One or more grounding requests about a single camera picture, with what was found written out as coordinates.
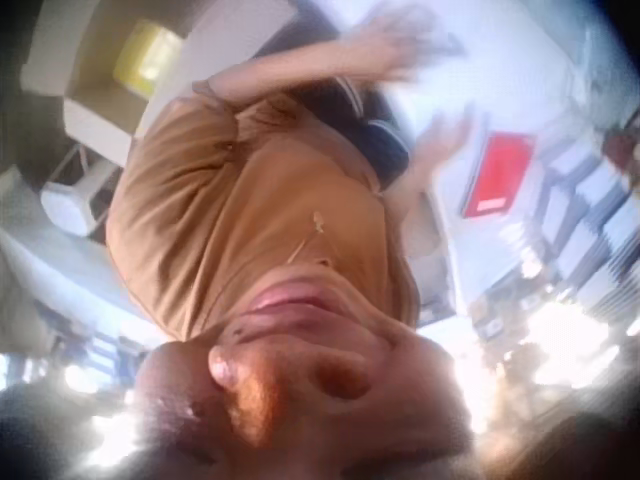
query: nose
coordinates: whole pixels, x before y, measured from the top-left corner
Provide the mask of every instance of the nose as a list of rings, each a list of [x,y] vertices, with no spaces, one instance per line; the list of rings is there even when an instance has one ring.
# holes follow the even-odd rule
[[[358,399],[371,388],[361,355],[284,336],[214,347],[209,371],[225,392],[235,431],[255,446],[267,444],[290,419],[322,416],[332,403]]]

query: hand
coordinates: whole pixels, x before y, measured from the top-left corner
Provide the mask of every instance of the hand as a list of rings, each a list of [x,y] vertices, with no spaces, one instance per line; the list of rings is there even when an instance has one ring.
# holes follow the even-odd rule
[[[344,75],[361,82],[409,80],[429,57],[432,13],[415,5],[378,8],[374,15],[339,41]]]
[[[433,173],[465,146],[473,126],[473,108],[467,106],[464,115],[445,125],[442,114],[436,114],[431,125],[420,135],[413,150],[409,169],[420,182],[430,180]]]

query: nostril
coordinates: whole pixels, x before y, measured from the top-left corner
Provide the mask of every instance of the nostril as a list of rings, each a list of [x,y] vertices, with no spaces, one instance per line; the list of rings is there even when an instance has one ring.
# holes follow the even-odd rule
[[[343,400],[360,398],[371,388],[367,372],[360,365],[324,361],[314,371],[316,385],[325,394]]]

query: yellow object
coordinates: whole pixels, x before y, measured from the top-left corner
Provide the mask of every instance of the yellow object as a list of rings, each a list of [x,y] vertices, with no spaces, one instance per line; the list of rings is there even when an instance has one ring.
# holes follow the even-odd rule
[[[182,39],[149,20],[140,20],[127,39],[113,78],[128,90],[149,100],[159,80],[178,58]]]

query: man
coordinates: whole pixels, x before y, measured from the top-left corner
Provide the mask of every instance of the man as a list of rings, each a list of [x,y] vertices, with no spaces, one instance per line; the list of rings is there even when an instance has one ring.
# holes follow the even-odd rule
[[[273,96],[405,78],[429,55],[414,14],[196,82],[133,152],[107,241],[177,340],[138,377],[151,478],[423,478],[467,450],[451,361],[411,329],[398,232],[468,116],[436,121],[380,192],[339,132]]]

